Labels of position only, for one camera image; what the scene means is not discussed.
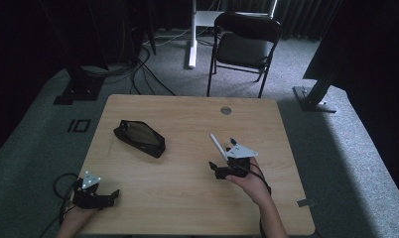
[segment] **finger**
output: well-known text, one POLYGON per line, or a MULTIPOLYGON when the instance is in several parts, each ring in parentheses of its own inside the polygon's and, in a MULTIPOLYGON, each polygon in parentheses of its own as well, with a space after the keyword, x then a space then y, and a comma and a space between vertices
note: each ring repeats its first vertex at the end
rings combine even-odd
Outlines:
POLYGON ((233 183, 235 183, 236 185, 239 185, 239 186, 240 186, 241 181, 243 179, 243 178, 239 178, 239 177, 236 177, 236 176, 226 176, 225 178, 226 178, 226 180, 229 180, 229 181, 231 181, 231 182, 233 182, 233 183))

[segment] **chair leg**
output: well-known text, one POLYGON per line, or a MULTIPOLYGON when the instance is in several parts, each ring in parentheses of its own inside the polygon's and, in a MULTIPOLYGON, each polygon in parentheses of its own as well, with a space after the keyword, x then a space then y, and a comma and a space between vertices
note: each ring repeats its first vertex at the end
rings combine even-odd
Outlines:
POLYGON ((264 77, 262 78, 261 89, 259 90, 258 98, 261 98, 262 91, 264 91, 265 81, 267 80, 268 70, 270 69, 269 66, 265 69, 264 77))
POLYGON ((261 79, 262 73, 264 72, 264 68, 260 70, 258 78, 255 80, 255 82, 259 82, 259 79, 261 79))
POLYGON ((214 73, 213 74, 216 74, 216 73, 217 73, 217 59, 214 58, 214 73))
POLYGON ((215 67, 214 53, 212 53, 211 63, 209 65, 209 73, 208 73, 208 86, 206 87, 206 96, 207 97, 209 97, 209 91, 211 89, 211 77, 212 77, 212 70, 214 67, 215 67))

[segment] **white stick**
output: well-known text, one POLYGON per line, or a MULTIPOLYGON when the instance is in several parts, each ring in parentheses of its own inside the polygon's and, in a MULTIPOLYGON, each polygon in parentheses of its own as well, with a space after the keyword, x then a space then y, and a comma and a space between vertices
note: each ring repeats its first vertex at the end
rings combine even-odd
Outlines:
POLYGON ((220 144, 218 144, 217 139, 215 139, 214 135, 212 135, 212 133, 209 133, 209 135, 211 136, 212 140, 214 141, 215 145, 218 147, 218 149, 220 150, 221 154, 223 155, 224 159, 227 161, 227 154, 225 153, 225 151, 221 148, 220 144))

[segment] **black chair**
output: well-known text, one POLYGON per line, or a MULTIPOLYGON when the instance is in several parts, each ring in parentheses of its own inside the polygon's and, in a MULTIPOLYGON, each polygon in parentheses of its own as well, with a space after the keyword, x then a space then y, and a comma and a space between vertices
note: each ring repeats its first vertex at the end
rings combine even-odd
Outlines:
POLYGON ((280 23, 267 15, 220 14, 214 21, 214 44, 206 96, 209 96, 212 75, 216 74, 218 67, 224 67, 258 73, 256 82, 264 74, 258 94, 260 98, 281 35, 280 23))

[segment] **stand base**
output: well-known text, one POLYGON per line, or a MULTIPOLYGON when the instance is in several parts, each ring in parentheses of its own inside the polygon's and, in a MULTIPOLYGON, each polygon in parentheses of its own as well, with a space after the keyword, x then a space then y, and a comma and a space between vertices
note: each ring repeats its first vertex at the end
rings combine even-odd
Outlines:
POLYGON ((303 86, 295 86, 293 87, 293 91, 296 94, 296 97, 301 105, 302 110, 304 111, 317 111, 317 112, 329 112, 336 113, 336 108, 332 106, 328 100, 323 100, 317 105, 311 105, 307 101, 308 93, 312 90, 311 87, 303 87, 303 86))
POLYGON ((75 90, 72 80, 66 86, 63 95, 57 96, 54 105, 72 105, 76 101, 95 101, 103 85, 104 78, 92 79, 84 90, 75 90))

